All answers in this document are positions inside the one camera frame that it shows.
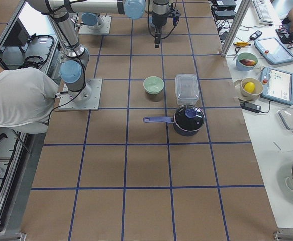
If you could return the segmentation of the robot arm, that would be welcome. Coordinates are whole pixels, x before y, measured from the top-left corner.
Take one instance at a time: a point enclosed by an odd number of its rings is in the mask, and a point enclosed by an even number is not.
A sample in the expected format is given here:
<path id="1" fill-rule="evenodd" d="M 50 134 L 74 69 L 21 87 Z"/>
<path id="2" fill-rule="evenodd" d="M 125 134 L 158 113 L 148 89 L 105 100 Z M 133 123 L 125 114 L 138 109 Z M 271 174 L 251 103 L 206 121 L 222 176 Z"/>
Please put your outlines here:
<path id="1" fill-rule="evenodd" d="M 85 12 L 82 13 L 81 19 L 90 29 L 100 29 L 104 26 L 104 21 L 100 17 L 100 14 Z"/>
<path id="2" fill-rule="evenodd" d="M 126 15 L 132 20 L 143 16 L 145 7 L 152 7 L 152 18 L 148 24 L 155 27 L 153 34 L 154 45 L 159 47 L 162 28 L 168 18 L 173 19 L 177 26 L 180 12 L 169 1 L 28 1 L 28 4 L 43 15 L 47 15 L 66 55 L 66 61 L 61 65 L 61 78 L 68 88 L 71 101 L 79 102 L 91 96 L 91 87 L 88 86 L 85 70 L 89 62 L 88 50 L 84 48 L 78 38 L 71 14 L 90 13 L 93 21 L 85 25 L 95 26 L 100 13 L 115 13 Z"/>

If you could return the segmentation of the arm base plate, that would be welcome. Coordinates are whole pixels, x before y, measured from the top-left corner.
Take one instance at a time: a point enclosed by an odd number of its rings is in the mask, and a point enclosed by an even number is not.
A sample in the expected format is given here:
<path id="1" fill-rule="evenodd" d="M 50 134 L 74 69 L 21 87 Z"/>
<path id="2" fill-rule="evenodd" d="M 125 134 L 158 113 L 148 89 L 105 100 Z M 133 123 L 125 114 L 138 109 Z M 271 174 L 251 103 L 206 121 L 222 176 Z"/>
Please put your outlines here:
<path id="1" fill-rule="evenodd" d="M 80 35 L 107 35 L 110 32 L 111 16 L 83 13 L 79 26 Z"/>
<path id="2" fill-rule="evenodd" d="M 68 92 L 60 98 L 59 109 L 76 111 L 76 110 L 98 110 L 100 95 L 102 89 L 102 79 L 93 78 L 86 81 L 85 89 L 80 95 L 73 100 L 77 93 L 69 92 L 66 84 L 63 85 L 63 91 Z"/>

